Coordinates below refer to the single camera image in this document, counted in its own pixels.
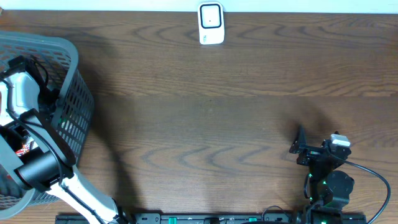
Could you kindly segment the red Top chocolate bar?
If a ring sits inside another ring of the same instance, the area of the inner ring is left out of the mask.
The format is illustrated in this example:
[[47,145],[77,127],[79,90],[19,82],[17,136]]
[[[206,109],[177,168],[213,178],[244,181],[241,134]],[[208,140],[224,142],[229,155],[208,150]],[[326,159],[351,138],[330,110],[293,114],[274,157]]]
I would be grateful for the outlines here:
[[27,154],[33,149],[33,146],[34,146],[34,141],[27,142],[18,151],[16,151],[16,155],[18,157],[21,157],[24,154]]

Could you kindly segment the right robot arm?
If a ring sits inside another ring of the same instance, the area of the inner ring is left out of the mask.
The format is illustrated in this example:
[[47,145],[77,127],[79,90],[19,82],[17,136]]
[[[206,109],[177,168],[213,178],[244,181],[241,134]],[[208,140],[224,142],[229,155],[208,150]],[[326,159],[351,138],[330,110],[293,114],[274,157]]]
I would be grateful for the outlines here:
[[308,167],[303,193],[310,203],[294,212],[292,223],[343,223],[342,209],[349,204],[354,180],[337,168],[351,154],[350,145],[346,136],[335,132],[319,147],[310,146],[304,128],[298,128],[289,152],[298,155],[298,165]]

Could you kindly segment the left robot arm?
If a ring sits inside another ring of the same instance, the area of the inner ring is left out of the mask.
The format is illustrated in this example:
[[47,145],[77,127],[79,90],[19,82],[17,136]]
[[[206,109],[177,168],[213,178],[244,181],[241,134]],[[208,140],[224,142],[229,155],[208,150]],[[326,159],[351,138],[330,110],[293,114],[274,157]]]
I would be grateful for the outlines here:
[[58,93],[34,57],[18,56],[1,72],[1,164],[24,190],[63,200],[89,223],[134,223],[115,199],[100,192],[78,170],[66,141],[39,112]]

